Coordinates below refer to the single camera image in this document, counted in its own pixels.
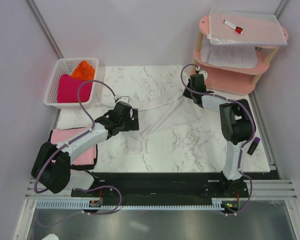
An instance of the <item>pink folded cloth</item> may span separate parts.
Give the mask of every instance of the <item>pink folded cloth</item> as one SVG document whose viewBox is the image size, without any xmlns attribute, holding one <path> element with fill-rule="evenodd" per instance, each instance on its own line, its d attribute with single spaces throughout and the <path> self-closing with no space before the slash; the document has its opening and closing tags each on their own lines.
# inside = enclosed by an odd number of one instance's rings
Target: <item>pink folded cloth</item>
<svg viewBox="0 0 300 240">
<path fill-rule="evenodd" d="M 52 144 L 57 144 L 63 142 L 73 136 L 81 133 L 85 127 L 83 128 L 74 128 L 74 129 L 54 129 L 52 131 L 50 142 Z M 96 146 L 89 148 L 87 151 L 82 153 L 77 159 L 74 160 L 72 165 L 94 165 L 94 159 L 97 156 Z"/>
<path fill-rule="evenodd" d="M 63 74 L 59 80 L 57 101 L 60 104 L 78 103 L 78 88 L 85 81 Z M 80 90 L 80 100 L 85 103 L 89 100 L 92 82 L 86 83 Z"/>
</svg>

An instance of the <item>white wall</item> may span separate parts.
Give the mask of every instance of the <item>white wall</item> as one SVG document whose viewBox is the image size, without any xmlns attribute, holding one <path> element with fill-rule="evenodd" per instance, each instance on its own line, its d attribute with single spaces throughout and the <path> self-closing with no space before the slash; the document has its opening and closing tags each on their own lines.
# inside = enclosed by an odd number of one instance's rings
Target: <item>white wall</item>
<svg viewBox="0 0 300 240">
<path fill-rule="evenodd" d="M 0 0 L 0 240 L 12 238 L 56 110 L 43 104 L 57 57 L 23 0 Z"/>
<path fill-rule="evenodd" d="M 280 23 L 289 33 L 256 86 L 258 102 L 281 173 L 300 200 L 300 0 L 290 2 Z"/>
<path fill-rule="evenodd" d="M 101 66 L 184 65 L 213 4 L 273 14 L 280 0 L 34 0 L 65 57 Z"/>
</svg>

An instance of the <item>shelf tier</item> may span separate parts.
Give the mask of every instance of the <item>shelf tier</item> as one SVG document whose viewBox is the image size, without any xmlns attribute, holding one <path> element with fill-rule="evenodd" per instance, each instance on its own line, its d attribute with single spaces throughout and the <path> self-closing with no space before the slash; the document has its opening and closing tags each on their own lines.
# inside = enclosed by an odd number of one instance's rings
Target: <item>shelf tier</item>
<svg viewBox="0 0 300 240">
<path fill-rule="evenodd" d="M 202 70 L 208 73 L 205 80 L 207 88 L 220 90 L 237 95 L 247 95 L 255 89 L 251 84 L 252 75 L 234 71 L 222 70 L 219 68 L 205 66 L 199 63 Z"/>
<path fill-rule="evenodd" d="M 270 64 L 269 63 L 268 64 L 264 63 L 264 60 L 267 56 L 265 53 L 260 52 L 258 50 L 256 50 L 255 52 L 256 52 L 256 56 L 258 58 L 258 64 L 255 68 L 237 68 L 237 67 L 226 67 L 226 66 L 214 66 L 214 65 L 211 65 L 209 63 L 201 61 L 201 53 L 200 53 L 200 51 L 196 51 L 196 50 L 194 50 L 193 56 L 194 56 L 195 60 L 198 63 L 200 63 L 201 65 L 207 66 L 207 67 L 222 69 L 222 70 L 228 70 L 228 71 L 242 73 L 242 74 L 260 75 L 260 74 L 265 73 L 268 70 Z"/>
<path fill-rule="evenodd" d="M 285 36 L 285 39 L 288 41 L 289 38 L 289 34 L 287 32 L 287 30 L 281 26 L 283 34 Z M 199 29 L 200 32 L 207 36 L 210 33 L 210 27 L 209 27 L 209 15 L 204 16 L 203 18 L 201 18 L 200 22 L 199 22 Z M 278 48 L 278 46 L 257 46 L 259 48 L 264 48 L 264 49 L 276 49 Z"/>
</svg>

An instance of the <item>white plastic basket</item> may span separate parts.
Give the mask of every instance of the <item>white plastic basket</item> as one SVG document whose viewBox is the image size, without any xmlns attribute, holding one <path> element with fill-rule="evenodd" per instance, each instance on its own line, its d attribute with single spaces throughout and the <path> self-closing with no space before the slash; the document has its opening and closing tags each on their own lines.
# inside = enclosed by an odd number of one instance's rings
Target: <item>white plastic basket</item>
<svg viewBox="0 0 300 240">
<path fill-rule="evenodd" d="M 72 72 L 76 69 L 76 67 L 81 63 L 83 60 L 86 60 L 91 67 L 95 69 L 93 79 L 96 80 L 97 78 L 97 71 L 99 66 L 99 60 L 95 57 L 67 57 L 61 58 L 56 61 L 48 87 L 46 89 L 44 95 L 44 104 L 48 106 L 55 106 L 58 109 L 79 109 L 79 103 L 58 103 L 57 96 L 58 96 L 58 88 L 59 88 L 59 80 L 63 74 L 71 75 Z M 88 101 L 83 102 L 82 105 L 85 108 L 89 108 L 92 103 L 92 98 L 94 95 L 95 90 L 95 82 L 92 83 L 90 98 Z"/>
</svg>

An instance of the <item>gray floor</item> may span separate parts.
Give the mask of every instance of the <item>gray floor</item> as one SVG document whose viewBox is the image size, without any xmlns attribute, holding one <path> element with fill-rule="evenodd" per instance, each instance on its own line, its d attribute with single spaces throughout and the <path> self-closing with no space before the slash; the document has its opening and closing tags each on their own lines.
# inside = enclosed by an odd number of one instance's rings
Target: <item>gray floor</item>
<svg viewBox="0 0 300 240">
<path fill-rule="evenodd" d="M 74 212 L 39 210 L 37 217 L 48 225 Z M 51 228 L 32 221 L 28 240 L 41 240 L 51 233 L 60 240 L 296 239 L 285 204 L 278 201 L 252 201 L 241 214 L 229 217 L 209 211 L 122 210 L 104 216 L 79 214 Z"/>
</svg>

